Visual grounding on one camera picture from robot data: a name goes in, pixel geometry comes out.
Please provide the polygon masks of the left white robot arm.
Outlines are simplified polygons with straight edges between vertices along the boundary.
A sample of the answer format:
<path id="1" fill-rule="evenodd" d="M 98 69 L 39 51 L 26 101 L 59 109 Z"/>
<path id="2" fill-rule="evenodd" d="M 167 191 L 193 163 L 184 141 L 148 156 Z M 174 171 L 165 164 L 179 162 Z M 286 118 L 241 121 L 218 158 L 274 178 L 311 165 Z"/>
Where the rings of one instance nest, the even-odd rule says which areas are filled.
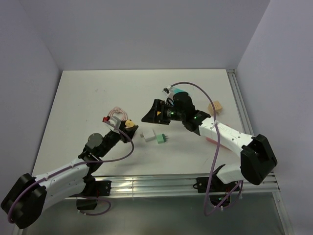
<path id="1" fill-rule="evenodd" d="M 32 176 L 26 173 L 18 178 L 0 207 L 7 220 L 20 229 L 33 224 L 41 213 L 70 196 L 89 197 L 95 191 L 93 173 L 104 163 L 102 158 L 120 141 L 132 143 L 138 125 L 111 126 L 102 136 L 91 134 L 82 153 L 69 164 L 49 173 Z"/>

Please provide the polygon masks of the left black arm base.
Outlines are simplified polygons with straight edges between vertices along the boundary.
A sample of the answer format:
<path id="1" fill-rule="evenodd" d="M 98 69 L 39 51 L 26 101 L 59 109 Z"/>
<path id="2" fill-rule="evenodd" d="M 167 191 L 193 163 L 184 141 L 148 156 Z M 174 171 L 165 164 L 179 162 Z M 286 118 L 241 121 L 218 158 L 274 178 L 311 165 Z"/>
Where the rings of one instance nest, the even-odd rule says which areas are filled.
<path id="1" fill-rule="evenodd" d="M 95 198 L 100 196 L 109 196 L 112 182 L 92 181 L 86 184 L 84 190 L 78 194 L 82 199 L 76 200 L 76 208 L 80 211 L 91 211 L 96 208 L 98 202 Z"/>

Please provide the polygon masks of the green plug adapter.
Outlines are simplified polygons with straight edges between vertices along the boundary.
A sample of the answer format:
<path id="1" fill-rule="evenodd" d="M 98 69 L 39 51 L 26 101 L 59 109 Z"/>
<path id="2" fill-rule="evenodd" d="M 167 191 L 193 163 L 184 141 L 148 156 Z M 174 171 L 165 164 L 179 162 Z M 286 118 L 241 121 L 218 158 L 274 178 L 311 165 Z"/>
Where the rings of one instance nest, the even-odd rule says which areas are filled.
<path id="1" fill-rule="evenodd" d="M 156 135 L 156 141 L 158 144 L 165 143 L 168 140 L 168 136 L 164 133 Z"/>

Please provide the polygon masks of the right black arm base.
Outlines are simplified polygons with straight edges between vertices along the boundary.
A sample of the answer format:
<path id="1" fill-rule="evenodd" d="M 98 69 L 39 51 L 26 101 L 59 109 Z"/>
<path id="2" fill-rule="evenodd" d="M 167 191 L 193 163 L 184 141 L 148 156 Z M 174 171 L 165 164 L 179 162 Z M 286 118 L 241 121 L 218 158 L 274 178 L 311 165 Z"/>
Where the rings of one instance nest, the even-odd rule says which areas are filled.
<path id="1" fill-rule="evenodd" d="M 196 183 L 193 184 L 193 188 L 198 191 L 198 193 L 206 193 L 208 185 L 208 177 L 198 177 L 196 178 Z M 235 188 L 234 192 L 242 190 L 243 183 L 231 182 L 229 184 L 224 184 L 218 178 L 212 179 L 210 184 L 210 193 L 218 193 L 216 195 L 209 196 L 211 204 L 217 206 L 229 192 Z"/>

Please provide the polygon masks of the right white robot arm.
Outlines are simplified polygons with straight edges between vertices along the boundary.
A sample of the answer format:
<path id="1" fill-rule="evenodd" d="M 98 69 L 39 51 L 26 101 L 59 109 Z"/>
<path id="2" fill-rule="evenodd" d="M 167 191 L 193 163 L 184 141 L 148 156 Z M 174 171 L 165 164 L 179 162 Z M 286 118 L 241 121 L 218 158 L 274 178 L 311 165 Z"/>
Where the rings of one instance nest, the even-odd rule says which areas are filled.
<path id="1" fill-rule="evenodd" d="M 241 180 L 258 186 L 277 166 L 277 159 L 265 136 L 241 133 L 215 121 L 210 114 L 195 108 L 187 92 L 174 94 L 172 101 L 155 99 L 141 121 L 163 125 L 180 121 L 188 131 L 219 142 L 239 157 L 239 163 L 223 164 L 213 171 L 208 181 L 212 191 L 225 191 Z"/>

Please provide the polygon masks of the light yellow plug adapter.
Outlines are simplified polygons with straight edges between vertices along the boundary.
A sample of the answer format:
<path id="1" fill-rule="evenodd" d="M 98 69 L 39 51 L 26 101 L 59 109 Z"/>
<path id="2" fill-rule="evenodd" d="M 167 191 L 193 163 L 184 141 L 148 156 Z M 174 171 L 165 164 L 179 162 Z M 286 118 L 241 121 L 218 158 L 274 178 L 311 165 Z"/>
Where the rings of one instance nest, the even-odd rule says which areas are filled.
<path id="1" fill-rule="evenodd" d="M 128 119 L 125 121 L 125 128 L 133 128 L 135 124 L 133 123 L 132 120 Z"/>

